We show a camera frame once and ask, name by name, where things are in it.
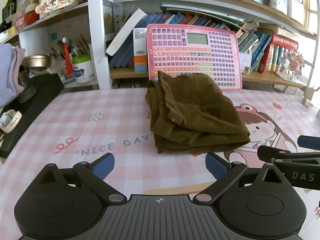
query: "tablecloth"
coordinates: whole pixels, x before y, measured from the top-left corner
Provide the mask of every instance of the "tablecloth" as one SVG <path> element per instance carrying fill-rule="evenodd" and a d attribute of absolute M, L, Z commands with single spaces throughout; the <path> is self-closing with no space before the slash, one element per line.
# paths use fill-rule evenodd
<path fill-rule="evenodd" d="M 205 154 L 157 154 L 150 132 L 146 89 L 95 90 L 58 96 L 29 127 L 0 170 L 0 239 L 21 236 L 13 208 L 24 190 L 47 163 L 69 168 L 92 162 L 106 152 L 115 157 L 105 181 L 130 194 L 190 194 L 215 178 L 205 167 Z M 259 166 L 259 145 L 297 146 L 301 134 L 320 136 L 316 109 L 297 96 L 262 91 L 224 92 L 238 108 L 251 132 L 251 143 L 223 158 Z M 320 192 L 296 189 L 307 207 L 300 231 L 306 240 L 320 238 Z"/>

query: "cartoon girl's face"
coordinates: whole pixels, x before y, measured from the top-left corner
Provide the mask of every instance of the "cartoon girl's face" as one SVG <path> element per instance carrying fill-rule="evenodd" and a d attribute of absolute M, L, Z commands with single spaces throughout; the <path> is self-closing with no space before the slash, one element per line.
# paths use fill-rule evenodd
<path fill-rule="evenodd" d="M 270 121 L 246 124 L 250 132 L 251 142 L 260 142 L 270 139 L 275 134 L 274 124 Z"/>

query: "pink keyboard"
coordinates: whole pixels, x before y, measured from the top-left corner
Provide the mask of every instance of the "pink keyboard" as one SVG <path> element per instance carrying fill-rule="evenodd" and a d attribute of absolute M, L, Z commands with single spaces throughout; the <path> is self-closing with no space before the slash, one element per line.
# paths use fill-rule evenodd
<path fill-rule="evenodd" d="M 149 78 L 158 70 L 172 77 L 204 73 L 222 90 L 242 88 L 236 34 L 210 27 L 149 24 L 147 26 Z"/>

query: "olive brown garment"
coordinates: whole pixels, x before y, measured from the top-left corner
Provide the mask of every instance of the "olive brown garment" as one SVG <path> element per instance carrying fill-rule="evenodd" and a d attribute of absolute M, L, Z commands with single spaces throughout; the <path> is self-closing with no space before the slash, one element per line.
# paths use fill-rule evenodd
<path fill-rule="evenodd" d="M 221 152 L 250 142 L 232 101 L 205 74 L 172 78 L 159 71 L 145 96 L 158 153 Z"/>

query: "qr code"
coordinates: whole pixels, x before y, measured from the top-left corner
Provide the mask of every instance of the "qr code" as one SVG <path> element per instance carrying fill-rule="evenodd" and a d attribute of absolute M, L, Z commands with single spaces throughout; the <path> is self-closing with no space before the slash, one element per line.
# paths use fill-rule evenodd
<path fill-rule="evenodd" d="M 137 50 L 136 55 L 138 55 L 138 54 L 146 54 L 146 51 L 145 50 Z"/>
<path fill-rule="evenodd" d="M 134 33 L 135 39 L 136 40 L 141 40 L 144 38 L 144 32 L 142 31 L 135 31 Z"/>

